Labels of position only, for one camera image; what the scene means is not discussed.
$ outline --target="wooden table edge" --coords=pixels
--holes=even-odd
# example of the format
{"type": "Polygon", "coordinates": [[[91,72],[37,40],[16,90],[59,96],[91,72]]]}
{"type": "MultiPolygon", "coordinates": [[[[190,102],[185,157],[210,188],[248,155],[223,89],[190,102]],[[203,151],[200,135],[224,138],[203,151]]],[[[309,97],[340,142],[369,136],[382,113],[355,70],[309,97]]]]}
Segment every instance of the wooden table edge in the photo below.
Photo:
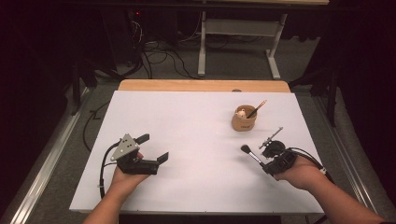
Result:
{"type": "Polygon", "coordinates": [[[282,80],[125,79],[119,91],[290,92],[290,88],[282,80]]]}

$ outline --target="wooden cup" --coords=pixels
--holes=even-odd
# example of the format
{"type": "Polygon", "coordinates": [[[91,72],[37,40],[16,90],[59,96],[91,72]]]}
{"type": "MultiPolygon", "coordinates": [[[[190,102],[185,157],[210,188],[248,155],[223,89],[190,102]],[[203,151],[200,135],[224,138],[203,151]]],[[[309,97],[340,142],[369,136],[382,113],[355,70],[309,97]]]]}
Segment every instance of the wooden cup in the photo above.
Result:
{"type": "Polygon", "coordinates": [[[233,119],[231,121],[231,124],[233,125],[233,129],[238,131],[238,132],[246,132],[250,131],[254,127],[254,122],[256,121],[257,118],[257,112],[251,116],[250,119],[240,119],[236,115],[236,113],[242,109],[245,109],[245,113],[248,117],[248,115],[253,112],[255,109],[254,106],[252,105],[240,105],[235,109],[235,112],[233,113],[233,119]]]}

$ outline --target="human arm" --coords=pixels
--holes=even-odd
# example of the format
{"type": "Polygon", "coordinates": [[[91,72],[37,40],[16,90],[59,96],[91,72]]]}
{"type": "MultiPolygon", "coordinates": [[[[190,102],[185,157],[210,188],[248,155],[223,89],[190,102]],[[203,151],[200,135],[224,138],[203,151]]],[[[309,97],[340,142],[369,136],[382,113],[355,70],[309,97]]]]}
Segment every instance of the human arm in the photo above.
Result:
{"type": "Polygon", "coordinates": [[[137,185],[148,178],[149,175],[127,175],[116,167],[111,181],[111,185],[99,204],[84,220],[84,224],[116,224],[119,219],[119,212],[128,198],[136,189],[137,185]]]}
{"type": "Polygon", "coordinates": [[[286,172],[274,175],[311,193],[331,223],[381,223],[385,220],[336,187],[311,161],[297,157],[286,172]]]}

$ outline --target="gray floor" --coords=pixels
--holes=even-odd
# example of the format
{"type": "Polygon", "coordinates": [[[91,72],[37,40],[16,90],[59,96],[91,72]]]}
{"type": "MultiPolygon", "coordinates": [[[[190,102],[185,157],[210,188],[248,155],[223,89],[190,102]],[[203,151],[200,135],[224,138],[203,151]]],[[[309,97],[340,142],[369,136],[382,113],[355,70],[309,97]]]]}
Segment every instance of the gray floor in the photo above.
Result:
{"type": "MultiPolygon", "coordinates": [[[[270,42],[268,40],[259,40],[248,43],[246,42],[247,40],[246,38],[238,38],[238,40],[230,41],[229,44],[221,49],[219,47],[224,43],[221,42],[222,40],[209,41],[208,46],[212,48],[207,49],[205,79],[272,79],[263,55],[263,46],[268,46],[270,42]]],[[[317,43],[317,40],[308,40],[304,43],[300,43],[297,39],[281,41],[276,52],[276,62],[283,80],[291,81],[302,75],[317,43]]],[[[168,54],[164,53],[164,50],[171,49],[170,47],[162,44],[161,50],[147,48],[151,49],[150,52],[147,52],[147,55],[151,62],[153,78],[186,78],[182,76],[187,75],[187,73],[183,70],[182,62],[177,58],[176,54],[170,50],[166,51],[168,54]]],[[[188,42],[186,45],[179,45],[174,50],[183,59],[184,66],[189,74],[196,77],[198,46],[194,45],[193,42],[188,42]]],[[[145,62],[145,65],[149,70],[149,64],[145,62]]],[[[147,71],[142,68],[136,74],[129,76],[129,78],[147,78],[147,76],[147,71]]],[[[86,104],[80,109],[76,126],[68,137],[63,154],[26,223],[79,223],[86,216],[85,214],[68,210],[85,162],[90,155],[83,144],[83,129],[91,115],[90,110],[95,110],[104,102],[110,100],[113,91],[117,89],[119,84],[117,81],[107,78],[98,79],[98,87],[89,90],[84,95],[84,97],[87,97],[86,104]]],[[[396,221],[396,210],[389,201],[386,192],[382,189],[370,162],[361,149],[359,140],[353,131],[353,126],[345,110],[341,92],[337,94],[335,111],[337,127],[333,129],[329,128],[329,123],[324,118],[323,102],[326,99],[311,97],[308,90],[309,87],[304,86],[292,91],[297,95],[306,123],[318,149],[318,154],[324,166],[332,174],[335,183],[357,199],[361,198],[357,189],[365,189],[371,204],[369,207],[373,207],[386,220],[396,221]],[[345,154],[340,152],[339,148],[343,148],[347,152],[351,161],[346,158],[345,154]],[[358,184],[361,181],[363,186],[356,186],[357,178],[358,184]]],[[[103,118],[105,114],[106,107],[99,110],[97,117],[103,118]]],[[[57,136],[62,136],[60,131],[63,129],[64,123],[68,121],[69,115],[70,110],[65,113],[64,121],[60,123],[58,131],[54,133],[53,141],[56,141],[57,136]]],[[[102,119],[93,119],[87,126],[85,137],[90,147],[94,143],[101,122],[102,119]]],[[[21,187],[20,193],[9,206],[7,213],[2,217],[1,223],[11,222],[34,182],[38,171],[52,151],[51,144],[50,141],[49,146],[44,148],[35,167],[33,167],[21,187]]],[[[318,218],[318,216],[309,216],[311,222],[318,218]]],[[[283,216],[282,223],[305,223],[305,217],[283,216]]]]}

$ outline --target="brush bristles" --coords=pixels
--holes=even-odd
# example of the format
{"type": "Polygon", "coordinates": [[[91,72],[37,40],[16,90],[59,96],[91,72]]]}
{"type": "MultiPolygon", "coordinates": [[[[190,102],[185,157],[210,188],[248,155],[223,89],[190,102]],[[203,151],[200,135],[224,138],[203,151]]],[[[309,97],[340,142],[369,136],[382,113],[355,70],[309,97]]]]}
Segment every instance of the brush bristles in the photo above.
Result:
{"type": "Polygon", "coordinates": [[[248,145],[243,145],[241,146],[241,150],[244,151],[245,153],[249,153],[251,152],[250,147],[248,147],[248,145]]]}

